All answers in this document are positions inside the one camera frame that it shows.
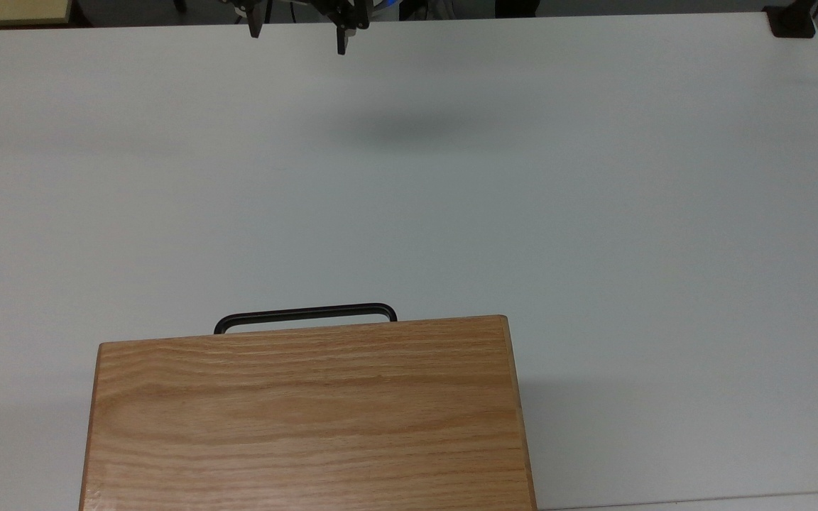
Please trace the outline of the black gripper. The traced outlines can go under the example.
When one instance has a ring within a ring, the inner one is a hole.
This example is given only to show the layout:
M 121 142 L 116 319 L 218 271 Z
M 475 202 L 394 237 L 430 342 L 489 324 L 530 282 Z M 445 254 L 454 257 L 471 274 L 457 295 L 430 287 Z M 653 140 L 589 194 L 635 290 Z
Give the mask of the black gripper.
M 370 26 L 371 1 L 312 0 L 314 9 L 337 26 L 337 54 L 345 55 L 349 30 L 364 30 Z M 266 18 L 266 1 L 246 1 L 246 20 L 250 36 L 259 38 Z

